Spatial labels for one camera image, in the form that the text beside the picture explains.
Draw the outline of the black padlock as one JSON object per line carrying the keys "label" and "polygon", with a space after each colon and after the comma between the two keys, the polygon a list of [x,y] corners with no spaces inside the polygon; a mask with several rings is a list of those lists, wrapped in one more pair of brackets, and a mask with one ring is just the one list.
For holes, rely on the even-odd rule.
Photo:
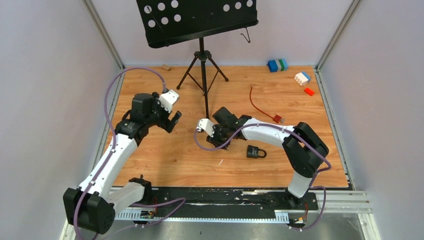
{"label": "black padlock", "polygon": [[248,145],[246,151],[246,157],[252,159],[265,158],[267,156],[267,152],[264,149],[260,149],[257,146]]}

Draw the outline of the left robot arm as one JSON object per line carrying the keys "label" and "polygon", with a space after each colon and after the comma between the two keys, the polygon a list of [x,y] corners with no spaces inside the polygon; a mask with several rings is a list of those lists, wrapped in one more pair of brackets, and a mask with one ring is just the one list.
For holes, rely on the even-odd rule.
{"label": "left robot arm", "polygon": [[142,207],[153,201],[152,184],[142,177],[135,177],[121,189],[111,192],[119,172],[135,152],[151,127],[157,126],[171,133],[182,113],[169,116],[179,94],[168,90],[162,94],[153,92],[136,94],[131,109],[113,130],[114,136],[97,165],[77,188],[68,188],[63,202],[69,224],[97,234],[105,234],[117,214],[130,205]]}

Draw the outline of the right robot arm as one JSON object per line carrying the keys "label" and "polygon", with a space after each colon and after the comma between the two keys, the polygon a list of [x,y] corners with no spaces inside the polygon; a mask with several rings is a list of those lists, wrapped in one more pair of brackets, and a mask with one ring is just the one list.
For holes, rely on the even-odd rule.
{"label": "right robot arm", "polygon": [[298,209],[305,203],[305,194],[320,172],[321,164],[326,163],[326,169],[331,169],[326,159],[329,148],[305,122],[278,125],[250,115],[237,117],[225,107],[217,110],[212,117],[215,122],[202,118],[196,126],[197,132],[207,133],[207,142],[214,146],[212,151],[227,149],[232,139],[259,141],[284,150],[294,170],[285,195],[286,204],[292,209]]}

